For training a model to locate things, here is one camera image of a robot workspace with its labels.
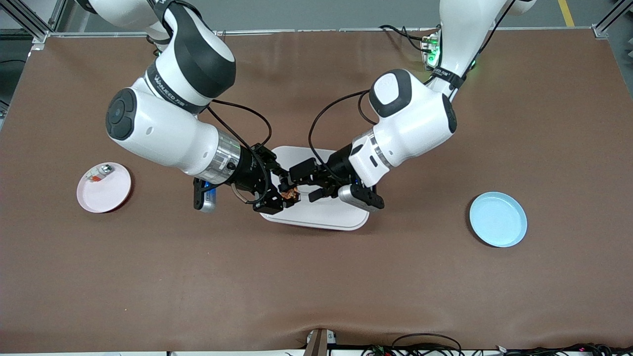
brown tabletop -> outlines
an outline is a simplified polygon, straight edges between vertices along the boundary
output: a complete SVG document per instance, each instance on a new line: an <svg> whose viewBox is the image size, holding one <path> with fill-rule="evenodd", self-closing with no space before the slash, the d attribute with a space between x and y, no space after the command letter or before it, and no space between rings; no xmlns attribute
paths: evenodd
<svg viewBox="0 0 633 356"><path fill-rule="evenodd" d="M406 39L380 32L227 44L238 77L222 99L266 115L271 148L306 146L326 104L386 70L427 76ZM455 136L388 174L387 207L354 232L267 222L227 187L199 213L190 177L111 142L106 107L151 51L142 38L52 38L29 59L0 134L0 352L294 348L315 327L340 343L633 343L633 105L590 30L498 32L454 101ZM217 110L249 142L265 137L250 114ZM341 103L314 142L338 149L368 128ZM108 161L130 169L134 192L115 212L83 211L77 182ZM519 245L469 231L486 191L525 208Z"/></svg>

